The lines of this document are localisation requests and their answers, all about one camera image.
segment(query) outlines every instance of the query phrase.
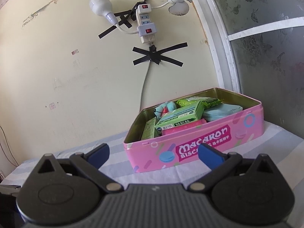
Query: window pane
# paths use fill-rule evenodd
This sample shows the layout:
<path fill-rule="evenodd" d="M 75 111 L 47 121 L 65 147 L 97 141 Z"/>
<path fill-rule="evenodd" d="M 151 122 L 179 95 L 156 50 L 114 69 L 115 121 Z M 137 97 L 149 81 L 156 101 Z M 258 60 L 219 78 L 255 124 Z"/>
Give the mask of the window pane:
<path fill-rule="evenodd" d="M 215 0 L 228 35 L 304 16 L 304 0 Z"/>
<path fill-rule="evenodd" d="M 242 93 L 262 101 L 266 121 L 304 138 L 304 27 L 230 43 Z"/>

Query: stuffed toy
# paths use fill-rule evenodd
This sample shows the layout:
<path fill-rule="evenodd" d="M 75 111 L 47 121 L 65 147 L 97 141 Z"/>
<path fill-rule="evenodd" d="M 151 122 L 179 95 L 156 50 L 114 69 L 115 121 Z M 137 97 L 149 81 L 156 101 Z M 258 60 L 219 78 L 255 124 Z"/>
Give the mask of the stuffed toy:
<path fill-rule="evenodd" d="M 176 110 L 176 104 L 174 102 L 165 102 L 161 104 L 160 106 L 156 107 L 154 109 L 154 114 L 158 119 L 160 119 L 163 116 L 163 111 L 167 110 L 168 112 Z"/>

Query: green snack package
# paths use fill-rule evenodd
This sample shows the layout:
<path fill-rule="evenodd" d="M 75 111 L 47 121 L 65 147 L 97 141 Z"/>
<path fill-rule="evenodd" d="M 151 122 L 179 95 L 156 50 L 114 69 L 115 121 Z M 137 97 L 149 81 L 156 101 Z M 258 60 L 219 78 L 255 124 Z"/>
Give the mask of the green snack package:
<path fill-rule="evenodd" d="M 197 96 L 193 96 L 193 97 L 188 97 L 188 98 L 183 98 L 178 100 L 176 103 L 183 107 L 183 106 L 187 106 L 190 104 L 193 104 L 197 101 L 202 101 L 204 104 L 205 109 L 210 108 L 210 107 L 214 107 L 216 105 L 219 105 L 222 101 L 218 98 L 213 98 L 213 97 L 197 97 Z"/>
<path fill-rule="evenodd" d="M 204 104 L 201 101 L 178 108 L 164 115 L 155 125 L 157 131 L 174 128 L 189 122 L 194 122 L 202 118 Z"/>
<path fill-rule="evenodd" d="M 156 123 L 157 123 L 157 117 L 153 117 L 148 122 L 146 122 L 145 128 L 141 136 L 141 140 L 147 140 L 158 137 L 157 131 L 155 129 Z"/>

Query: metal pin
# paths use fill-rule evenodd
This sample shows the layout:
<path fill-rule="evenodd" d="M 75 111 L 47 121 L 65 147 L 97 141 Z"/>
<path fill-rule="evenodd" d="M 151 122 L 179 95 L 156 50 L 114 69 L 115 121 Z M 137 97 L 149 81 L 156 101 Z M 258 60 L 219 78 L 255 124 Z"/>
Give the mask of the metal pin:
<path fill-rule="evenodd" d="M 206 186 L 203 183 L 192 183 L 190 185 L 190 188 L 194 191 L 202 191 L 202 190 L 204 190 L 205 187 Z"/>
<path fill-rule="evenodd" d="M 108 183 L 106 185 L 106 189 L 109 191 L 118 191 L 122 188 L 122 186 L 119 183 Z"/>

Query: bed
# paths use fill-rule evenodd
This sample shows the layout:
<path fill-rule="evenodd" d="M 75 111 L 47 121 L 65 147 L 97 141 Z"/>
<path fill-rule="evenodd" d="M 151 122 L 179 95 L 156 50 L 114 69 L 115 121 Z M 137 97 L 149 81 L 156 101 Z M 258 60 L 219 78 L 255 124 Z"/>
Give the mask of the bed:
<path fill-rule="evenodd" d="M 304 140 L 287 130 L 269 122 L 264 122 L 265 133 L 250 142 L 232 148 L 245 158 L 255 158 L 259 153 L 270 155 L 279 170 L 293 189 L 295 206 L 288 219 L 294 228 L 304 228 Z M 75 152 L 87 153 L 101 143 L 110 147 L 109 160 L 99 169 L 101 172 L 120 182 L 125 188 L 129 183 L 176 183 L 184 186 L 202 177 L 210 169 L 201 161 L 165 168 L 145 173 L 134 173 L 124 152 L 123 141 L 127 132 L 116 134 L 82 146 L 54 153 L 56 158 L 68 158 Z M 1 184 L 23 185 L 26 178 L 39 161 L 27 160 L 8 175 Z"/>

